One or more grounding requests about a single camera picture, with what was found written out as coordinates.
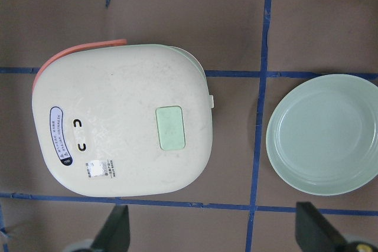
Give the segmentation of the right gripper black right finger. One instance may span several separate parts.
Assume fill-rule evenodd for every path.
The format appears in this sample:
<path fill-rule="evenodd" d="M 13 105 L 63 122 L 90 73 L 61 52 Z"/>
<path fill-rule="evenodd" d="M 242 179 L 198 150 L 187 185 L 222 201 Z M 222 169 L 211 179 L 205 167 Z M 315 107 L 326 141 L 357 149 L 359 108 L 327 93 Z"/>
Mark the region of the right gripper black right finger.
<path fill-rule="evenodd" d="M 310 202 L 297 202 L 295 239 L 301 251 L 343 251 L 348 242 Z"/>

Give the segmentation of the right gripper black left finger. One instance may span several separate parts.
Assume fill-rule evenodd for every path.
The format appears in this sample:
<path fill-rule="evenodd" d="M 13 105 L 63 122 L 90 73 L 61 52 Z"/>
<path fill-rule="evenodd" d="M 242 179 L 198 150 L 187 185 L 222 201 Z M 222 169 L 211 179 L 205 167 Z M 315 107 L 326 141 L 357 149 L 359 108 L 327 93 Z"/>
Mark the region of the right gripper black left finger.
<path fill-rule="evenodd" d="M 93 251 L 128 251 L 130 246 L 129 210 L 127 205 L 116 205 L 104 226 L 93 240 Z"/>

